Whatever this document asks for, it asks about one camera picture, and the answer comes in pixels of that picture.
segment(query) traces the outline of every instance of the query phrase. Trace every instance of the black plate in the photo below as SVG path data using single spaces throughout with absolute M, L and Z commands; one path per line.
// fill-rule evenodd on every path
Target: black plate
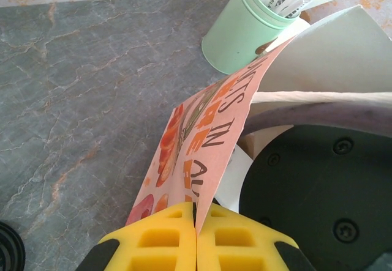
M 292 237 L 318 271 L 363 270 L 392 250 L 392 139 L 293 127 L 253 162 L 239 212 Z
M 10 226 L 0 222 L 0 271 L 22 271 L 25 260 L 22 239 Z

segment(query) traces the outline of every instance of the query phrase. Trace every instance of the mint green cup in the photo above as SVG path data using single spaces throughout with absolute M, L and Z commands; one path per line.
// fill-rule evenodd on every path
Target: mint green cup
M 295 18 L 280 17 L 260 0 L 229 0 L 202 40 L 207 61 L 232 74 L 252 62 Z

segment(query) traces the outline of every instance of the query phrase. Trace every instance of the countertop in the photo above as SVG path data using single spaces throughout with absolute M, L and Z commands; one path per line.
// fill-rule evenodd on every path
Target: countertop
M 172 109 L 224 76 L 200 42 L 227 1 L 0 9 L 0 220 L 25 270 L 75 270 L 124 226 Z

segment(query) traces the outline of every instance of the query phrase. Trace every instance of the food illustration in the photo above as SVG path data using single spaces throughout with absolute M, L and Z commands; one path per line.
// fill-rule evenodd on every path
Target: food illustration
M 138 203 L 132 208 L 128 217 L 127 224 L 131 224 L 147 216 L 150 216 L 153 211 L 153 205 L 154 196 L 152 194 L 149 194 L 140 203 Z
M 167 125 L 166 132 L 160 141 L 160 155 L 158 167 L 158 180 L 156 187 L 160 187 L 169 177 L 173 171 L 174 160 L 176 157 L 176 150 L 178 145 L 179 125 L 181 123 L 181 116 L 184 112 L 184 105 L 178 106 Z
M 163 194 L 155 206 L 154 213 L 166 209 L 168 199 L 169 199 L 169 195 L 167 193 Z

